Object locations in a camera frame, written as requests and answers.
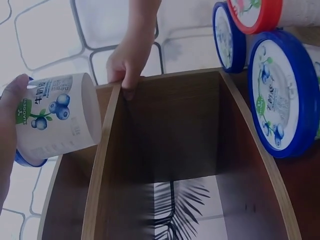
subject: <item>label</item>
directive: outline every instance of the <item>label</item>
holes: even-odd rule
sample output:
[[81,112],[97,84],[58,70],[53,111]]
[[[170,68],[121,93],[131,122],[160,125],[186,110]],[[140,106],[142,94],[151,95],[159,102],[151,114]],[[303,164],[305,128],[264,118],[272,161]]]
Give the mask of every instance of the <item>label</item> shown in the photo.
[[82,78],[75,74],[29,82],[34,88],[26,91],[15,115],[17,149],[28,162],[93,145],[83,111]]
[[228,16],[223,7],[218,7],[215,14],[215,38],[222,65],[228,69],[232,65],[234,43]]
[[[320,87],[320,47],[318,46],[311,46],[311,45],[307,45],[307,44],[304,44],[303,45],[304,48],[306,49],[306,51],[308,52],[311,60],[312,60],[312,63],[313,63],[313,66],[314,66],[314,70],[315,70],[315,73],[316,73],[316,76],[317,76],[317,80],[318,80],[318,83],[319,83],[319,87]],[[315,137],[316,140],[320,139],[320,123],[319,123],[319,128],[318,128],[318,131],[316,132],[316,137]]]
[[252,88],[259,126],[265,138],[275,149],[287,148],[297,130],[299,94],[289,60],[272,40],[263,41],[256,49]]
[[282,0],[282,11],[278,26],[319,26],[319,12],[319,0]]
[[258,20],[262,0],[230,0],[234,13],[239,21],[251,28]]

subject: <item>hand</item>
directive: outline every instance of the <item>hand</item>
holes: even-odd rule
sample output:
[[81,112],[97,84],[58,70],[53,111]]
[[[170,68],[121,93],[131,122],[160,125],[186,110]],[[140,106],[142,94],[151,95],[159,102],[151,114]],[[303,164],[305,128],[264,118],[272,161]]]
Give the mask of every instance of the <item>hand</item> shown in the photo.
[[16,110],[26,92],[29,78],[22,74],[3,91],[0,98],[0,213],[8,195],[16,149]]
[[123,95],[132,100],[154,43],[154,32],[129,31],[107,61],[109,83],[122,81]]

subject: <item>brown wood surface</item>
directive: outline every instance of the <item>brown wood surface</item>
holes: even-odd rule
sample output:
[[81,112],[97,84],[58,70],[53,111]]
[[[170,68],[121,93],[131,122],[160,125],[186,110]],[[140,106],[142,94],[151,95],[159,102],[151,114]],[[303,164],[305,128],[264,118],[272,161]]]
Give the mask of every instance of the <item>brown wood surface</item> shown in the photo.
[[153,187],[135,146],[126,105],[116,86],[98,145],[83,222],[82,239],[143,240],[153,234],[145,223],[153,208]]
[[43,240],[79,240],[89,180],[72,153],[65,154],[54,181],[45,215]]
[[228,240],[300,240],[276,162],[261,145],[236,85],[227,74],[223,78],[216,179]]
[[[242,96],[249,106],[248,84],[243,79],[232,80],[237,82]],[[302,239],[320,239],[320,141],[315,141],[313,146],[300,157],[276,159],[277,167],[289,194],[295,216],[299,225]]]
[[[97,87],[101,116],[105,116],[112,86]],[[42,238],[79,240],[97,146],[65,154],[57,163],[52,192],[47,194]]]
[[216,68],[139,83],[128,107],[154,182],[215,174],[219,78]]

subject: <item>green leaf illustration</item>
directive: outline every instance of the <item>green leaf illustration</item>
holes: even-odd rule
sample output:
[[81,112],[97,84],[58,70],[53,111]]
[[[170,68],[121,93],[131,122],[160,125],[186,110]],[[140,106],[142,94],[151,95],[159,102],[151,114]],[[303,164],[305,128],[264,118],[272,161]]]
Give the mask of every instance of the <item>green leaf illustration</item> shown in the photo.
[[268,57],[266,61],[267,61],[269,64],[272,64],[274,60],[273,60],[271,57]]
[[40,115],[40,116],[43,116],[43,115],[45,115],[45,114],[46,114],[46,109],[44,108],[44,109],[42,109],[42,110],[40,111],[39,115]]
[[27,119],[31,115],[32,101],[24,98],[15,112],[15,124],[28,124]]
[[266,102],[262,98],[262,96],[259,96],[255,103],[255,109],[259,116],[262,116],[265,114],[266,109]]
[[251,4],[252,4],[252,6],[254,6],[255,8],[260,8],[260,6],[261,6],[261,0],[251,0]]

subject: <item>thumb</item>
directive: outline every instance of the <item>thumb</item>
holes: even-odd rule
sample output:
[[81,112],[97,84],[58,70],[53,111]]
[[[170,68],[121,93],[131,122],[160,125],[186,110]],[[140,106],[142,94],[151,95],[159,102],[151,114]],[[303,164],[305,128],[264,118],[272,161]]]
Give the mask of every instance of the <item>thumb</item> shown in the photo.
[[17,76],[6,86],[0,99],[0,108],[9,114],[15,114],[17,107],[23,98],[29,77],[27,74]]
[[126,68],[125,77],[121,85],[123,96],[126,100],[131,101],[134,98],[139,78],[140,72],[138,70],[130,66]]

